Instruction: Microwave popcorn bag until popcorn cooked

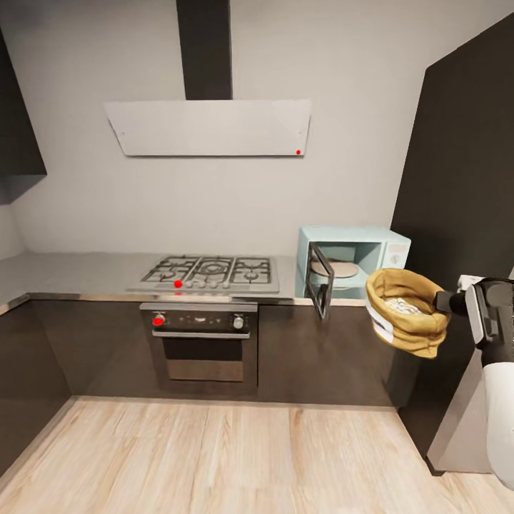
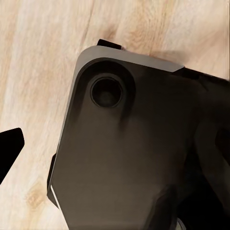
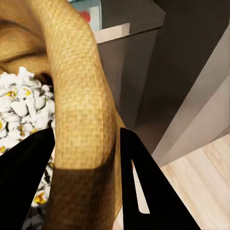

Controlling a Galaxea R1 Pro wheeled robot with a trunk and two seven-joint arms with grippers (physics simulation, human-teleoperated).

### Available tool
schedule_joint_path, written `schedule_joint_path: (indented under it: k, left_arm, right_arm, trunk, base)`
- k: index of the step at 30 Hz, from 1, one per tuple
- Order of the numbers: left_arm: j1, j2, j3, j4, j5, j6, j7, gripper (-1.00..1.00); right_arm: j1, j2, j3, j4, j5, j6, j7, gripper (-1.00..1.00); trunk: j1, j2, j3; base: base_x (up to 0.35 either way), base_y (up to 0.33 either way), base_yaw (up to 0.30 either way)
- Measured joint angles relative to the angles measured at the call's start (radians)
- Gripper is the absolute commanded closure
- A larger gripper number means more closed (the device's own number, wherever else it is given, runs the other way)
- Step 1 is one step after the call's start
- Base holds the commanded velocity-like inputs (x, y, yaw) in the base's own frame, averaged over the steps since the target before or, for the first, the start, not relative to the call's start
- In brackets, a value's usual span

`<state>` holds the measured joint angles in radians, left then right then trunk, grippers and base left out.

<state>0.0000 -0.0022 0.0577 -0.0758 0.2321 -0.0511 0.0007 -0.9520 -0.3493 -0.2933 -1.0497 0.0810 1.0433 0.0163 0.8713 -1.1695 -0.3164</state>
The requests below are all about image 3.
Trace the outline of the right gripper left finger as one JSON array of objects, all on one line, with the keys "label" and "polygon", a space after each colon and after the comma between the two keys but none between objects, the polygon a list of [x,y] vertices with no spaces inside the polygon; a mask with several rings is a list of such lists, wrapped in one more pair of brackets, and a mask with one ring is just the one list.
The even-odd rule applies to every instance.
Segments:
[{"label": "right gripper left finger", "polygon": [[0,154],[0,230],[22,230],[54,148],[49,126]]}]

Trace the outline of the popcorn bag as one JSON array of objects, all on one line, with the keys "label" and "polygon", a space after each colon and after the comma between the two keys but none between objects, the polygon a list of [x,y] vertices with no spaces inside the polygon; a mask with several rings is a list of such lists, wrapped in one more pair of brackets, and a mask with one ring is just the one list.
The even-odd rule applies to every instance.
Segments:
[{"label": "popcorn bag", "polygon": [[55,157],[41,230],[113,230],[120,129],[93,31],[69,0],[0,0],[0,75],[54,88]]}]

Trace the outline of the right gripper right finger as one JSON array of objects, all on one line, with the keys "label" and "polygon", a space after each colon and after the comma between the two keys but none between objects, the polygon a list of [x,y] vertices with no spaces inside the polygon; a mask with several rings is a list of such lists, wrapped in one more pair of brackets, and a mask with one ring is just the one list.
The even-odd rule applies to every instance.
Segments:
[{"label": "right gripper right finger", "polygon": [[[126,128],[120,155],[124,230],[201,230],[139,136]],[[139,211],[132,164],[150,214]]]}]

